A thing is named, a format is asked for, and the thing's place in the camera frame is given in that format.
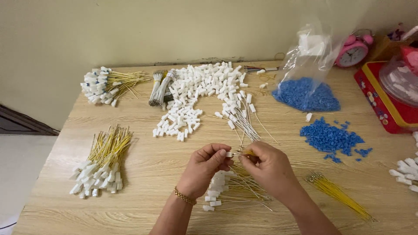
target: gold chain bracelet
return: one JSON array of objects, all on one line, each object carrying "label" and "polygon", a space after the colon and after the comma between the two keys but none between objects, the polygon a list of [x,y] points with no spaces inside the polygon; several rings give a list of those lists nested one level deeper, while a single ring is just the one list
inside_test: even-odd
[{"label": "gold chain bracelet", "polygon": [[177,190],[177,186],[174,187],[174,194],[178,197],[180,197],[182,200],[184,200],[185,202],[191,204],[191,205],[196,205],[197,201],[196,200],[192,200],[186,196],[184,196],[183,194],[179,193]]}]

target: wooden table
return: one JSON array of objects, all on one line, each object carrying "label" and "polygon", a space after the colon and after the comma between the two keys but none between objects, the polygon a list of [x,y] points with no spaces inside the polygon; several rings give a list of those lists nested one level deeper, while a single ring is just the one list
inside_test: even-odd
[{"label": "wooden table", "polygon": [[[276,67],[280,61],[234,63],[238,65]],[[115,68],[119,72],[183,66],[151,66]],[[261,126],[254,123],[262,139],[280,148],[289,156],[295,174],[313,200],[343,234],[415,234],[418,218],[418,194],[406,185],[395,182],[388,170],[396,161],[413,157],[415,141],[410,135],[391,135],[381,126],[372,108],[356,84],[354,69],[333,68],[327,82],[340,100],[340,112],[314,113],[313,119],[325,117],[350,121],[350,131],[360,135],[366,143],[359,148],[373,147],[361,162],[355,156],[338,153],[343,163],[324,160],[325,153],[318,152],[305,143],[299,130],[307,125],[305,114],[273,99],[267,89],[258,88],[265,77],[248,76],[245,91],[254,94],[253,103],[258,117],[269,132],[281,143],[273,144]],[[95,107],[80,94],[67,122],[49,155],[30,199],[15,227],[15,234],[147,234],[155,223],[167,197],[183,172],[190,153],[210,142],[221,142],[237,148],[240,144],[226,121],[214,116],[222,110],[215,96],[201,98],[195,105],[204,111],[201,127],[184,142],[175,137],[153,138],[152,129],[165,114],[160,108],[148,106],[152,83],[140,84],[136,90],[142,94],[136,99],[124,96],[117,108],[109,105]],[[93,135],[107,130],[111,124],[130,126],[137,142],[133,144],[122,167],[124,189],[117,194],[104,192],[98,198],[79,199],[69,195],[74,182],[68,180],[71,169],[84,161],[90,151]],[[345,192],[364,206],[379,220],[369,224],[329,196],[319,192],[303,179],[312,171],[323,172],[339,184]],[[259,218],[253,220],[242,215],[222,212],[205,212],[200,200],[193,209],[188,234],[299,234],[290,212],[274,201],[271,212],[265,208],[240,209],[237,212]]]}]

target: left hand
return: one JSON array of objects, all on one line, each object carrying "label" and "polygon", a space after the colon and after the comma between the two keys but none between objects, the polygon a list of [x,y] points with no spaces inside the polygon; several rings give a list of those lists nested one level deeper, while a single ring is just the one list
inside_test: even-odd
[{"label": "left hand", "polygon": [[231,147],[212,143],[192,153],[189,163],[177,184],[177,190],[184,196],[196,200],[203,196],[216,172],[229,171],[234,161],[227,158]]}]

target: yellow trim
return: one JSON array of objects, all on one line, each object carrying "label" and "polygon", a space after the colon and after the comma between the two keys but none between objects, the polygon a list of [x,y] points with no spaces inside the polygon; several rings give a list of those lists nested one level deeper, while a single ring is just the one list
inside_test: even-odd
[{"label": "yellow trim", "polygon": [[392,101],[389,99],[386,92],[383,90],[383,88],[380,86],[380,83],[377,81],[376,77],[373,75],[372,71],[369,69],[367,64],[370,63],[379,63],[379,62],[367,62],[363,65],[362,69],[366,77],[368,78],[369,82],[372,84],[373,88],[379,95],[380,99],[385,104],[387,110],[389,111],[390,115],[395,120],[396,124],[400,127],[410,128],[410,127],[418,127],[418,123],[407,123],[405,120],[401,117],[398,110],[395,108]]}]

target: pile of blue pellets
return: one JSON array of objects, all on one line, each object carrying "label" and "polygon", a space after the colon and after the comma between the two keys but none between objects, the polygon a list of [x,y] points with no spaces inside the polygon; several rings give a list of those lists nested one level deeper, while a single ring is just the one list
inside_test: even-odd
[{"label": "pile of blue pellets", "polygon": [[[330,153],[324,159],[330,158],[335,163],[341,163],[341,159],[336,157],[337,151],[347,156],[352,156],[351,148],[355,147],[358,143],[364,143],[364,140],[355,132],[347,131],[349,124],[350,122],[346,121],[340,125],[341,128],[338,128],[326,123],[324,117],[321,117],[320,120],[315,120],[309,126],[302,127],[300,136],[305,136],[305,142],[309,143],[310,146],[316,148],[318,151]],[[365,158],[371,150],[372,148],[367,150],[355,149],[354,151]]]},{"label": "pile of blue pellets", "polygon": [[337,98],[332,94],[326,83],[321,83],[315,92],[312,90],[314,81],[310,77],[298,80],[287,80],[280,83],[279,89],[272,91],[273,97],[282,103],[302,111],[339,111],[341,109]]}]

